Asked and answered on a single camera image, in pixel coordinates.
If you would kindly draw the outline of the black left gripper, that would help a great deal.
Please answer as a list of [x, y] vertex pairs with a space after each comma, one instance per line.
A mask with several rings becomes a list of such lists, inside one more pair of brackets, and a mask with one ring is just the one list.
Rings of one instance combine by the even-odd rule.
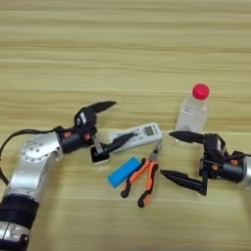
[[[103, 101], [92, 104], [89, 106], [89, 108], [95, 114], [98, 114], [108, 110], [116, 104], [116, 101]], [[97, 133], [97, 128], [94, 127], [91, 130], [86, 130], [78, 129], [75, 127], [63, 128], [62, 126], [57, 126], [54, 128], [54, 131], [59, 136], [63, 153], [69, 154], [78, 150], [81, 147], [90, 147], [91, 145], [93, 145], [92, 136]], [[110, 154], [111, 152], [119, 149], [124, 144], [126, 144], [132, 137], [134, 137], [133, 132], [120, 135], [119, 137], [115, 138], [110, 144], [105, 146], [104, 153]]]

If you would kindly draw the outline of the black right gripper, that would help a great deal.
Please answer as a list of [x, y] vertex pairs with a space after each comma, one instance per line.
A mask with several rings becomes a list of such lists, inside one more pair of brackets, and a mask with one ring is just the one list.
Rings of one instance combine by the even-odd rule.
[[[192, 131], [176, 130], [169, 133], [169, 136], [187, 143], [202, 144], [206, 136]], [[225, 147], [216, 145], [205, 145], [203, 158], [200, 160], [199, 175], [201, 180], [189, 177], [187, 174], [160, 170], [160, 173], [175, 184], [187, 189], [194, 190], [199, 194], [207, 195], [207, 184], [209, 179], [225, 179], [240, 183], [243, 179], [243, 158], [242, 152], [233, 151], [228, 154]]]

